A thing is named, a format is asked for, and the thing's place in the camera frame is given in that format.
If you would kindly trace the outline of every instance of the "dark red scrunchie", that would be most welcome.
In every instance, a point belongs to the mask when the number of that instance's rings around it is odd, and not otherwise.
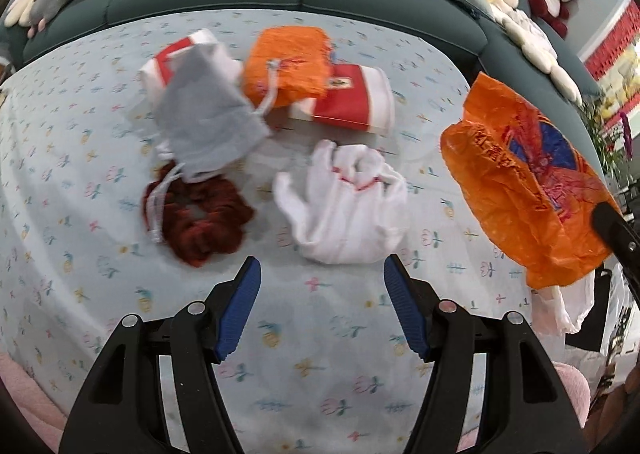
[[[146,186],[142,197],[142,217],[146,228],[146,200],[174,168],[175,162],[165,165],[159,179]],[[206,216],[196,219],[188,205],[196,205]],[[185,263],[201,267],[212,254],[231,254],[238,250],[244,232],[242,225],[254,216],[240,196],[236,186],[222,176],[199,183],[184,183],[180,178],[172,181],[164,199],[162,235],[166,243]]]

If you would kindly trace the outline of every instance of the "tablecloth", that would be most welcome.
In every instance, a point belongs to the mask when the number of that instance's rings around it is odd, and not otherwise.
[[[336,62],[386,72],[396,129],[384,138],[281,112],[273,137],[227,172],[257,210],[241,250],[201,269],[181,264],[151,242],[140,217],[140,197],[159,162],[138,70],[200,28],[244,59],[262,29],[292,24],[323,28]],[[460,120],[468,85],[444,54],[418,38],[302,12],[170,14],[65,44],[4,87],[10,94],[0,108],[0,333],[65,412],[124,315],[173,315],[233,278],[251,254],[262,264],[262,288],[237,351],[216,368],[245,452],[402,451],[430,367],[407,347],[382,263],[303,259],[271,195],[274,174],[303,176],[322,138],[372,145],[406,177],[412,225],[398,253],[412,276],[472,313],[501,317],[515,309],[530,320],[524,269],[484,235],[440,156],[440,134]],[[477,421],[481,392],[479,368],[466,429]],[[184,447],[171,402],[166,413],[172,439]]]

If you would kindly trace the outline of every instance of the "orange plastic bag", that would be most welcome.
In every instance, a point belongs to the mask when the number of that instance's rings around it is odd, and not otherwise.
[[[254,103],[268,90],[267,63],[279,59],[278,95],[273,107],[305,98],[322,98],[331,74],[331,40],[317,27],[267,28],[251,49],[244,67],[244,94]]]
[[[600,178],[527,100],[480,74],[463,120],[440,139],[442,156],[488,238],[527,268],[531,288],[565,287],[610,250],[591,228]]]

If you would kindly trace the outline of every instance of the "silver screw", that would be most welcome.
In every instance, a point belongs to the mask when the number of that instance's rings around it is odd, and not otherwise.
[[[192,315],[200,315],[205,309],[204,303],[191,303],[187,311]]]
[[[453,301],[440,301],[438,308],[440,308],[440,311],[443,311],[444,313],[453,313],[458,309],[458,306]]]
[[[507,314],[507,320],[511,322],[511,324],[518,325],[524,322],[524,317],[517,311],[510,311]]]
[[[132,328],[138,323],[137,315],[127,315],[124,319],[122,319],[122,325],[125,328]]]

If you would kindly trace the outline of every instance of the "white tablecloth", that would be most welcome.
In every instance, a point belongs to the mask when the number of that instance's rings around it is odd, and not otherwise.
[[[137,71],[199,28],[244,59],[262,29],[289,24],[324,28],[337,62],[382,68],[396,97],[396,129],[385,139],[282,119],[273,138],[228,173],[257,210],[242,249],[202,269],[181,264],[148,239],[140,218],[140,197],[158,161]],[[402,451],[429,369],[402,336],[382,263],[303,259],[271,196],[274,174],[303,176],[321,138],[372,145],[406,176],[412,227],[399,254],[414,277],[472,313],[501,317],[516,309],[530,319],[524,269],[484,235],[440,157],[440,134],[462,116],[468,85],[418,38],[302,12],[188,12],[66,44],[5,86],[0,333],[64,411],[121,317],[173,315],[233,278],[252,254],[262,264],[262,288],[238,350],[216,368],[245,452]],[[479,373],[469,426],[481,386]],[[175,430],[171,403],[167,413]]]

